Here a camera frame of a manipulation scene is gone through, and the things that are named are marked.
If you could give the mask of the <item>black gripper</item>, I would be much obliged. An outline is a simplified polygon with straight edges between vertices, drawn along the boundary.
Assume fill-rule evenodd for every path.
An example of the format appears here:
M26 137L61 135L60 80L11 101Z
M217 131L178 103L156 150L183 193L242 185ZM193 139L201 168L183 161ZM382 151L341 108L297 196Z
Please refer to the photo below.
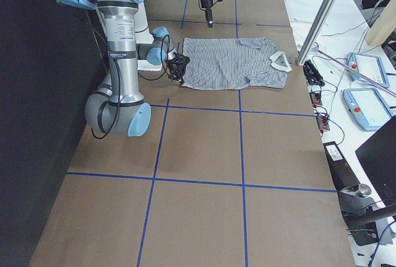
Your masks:
M205 19L207 21L207 26L209 28L213 27L213 15L212 15L212 7L213 7L213 0L200 0L200 6L205 12ZM183 76L176 75L176 74L169 74L168 78L172 81L179 82L180 85L184 84Z

